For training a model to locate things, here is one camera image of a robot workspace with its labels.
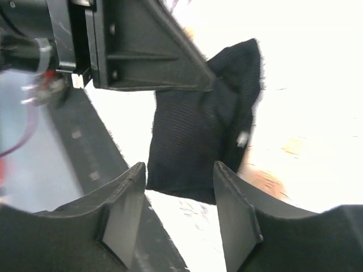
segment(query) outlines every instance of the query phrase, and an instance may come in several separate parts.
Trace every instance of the purple cable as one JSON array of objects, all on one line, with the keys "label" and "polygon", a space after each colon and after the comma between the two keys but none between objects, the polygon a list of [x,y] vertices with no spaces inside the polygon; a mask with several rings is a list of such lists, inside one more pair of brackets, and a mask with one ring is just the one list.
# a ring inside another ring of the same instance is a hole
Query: purple cable
[{"label": "purple cable", "polygon": [[36,128],[38,126],[38,111],[32,101],[27,103],[26,107],[27,107],[27,126],[24,135],[16,145],[14,145],[8,150],[0,152],[0,158],[9,155],[14,151],[18,150],[19,148],[21,148],[22,146],[24,146],[29,141],[29,139],[34,135],[34,132],[36,131]]}]

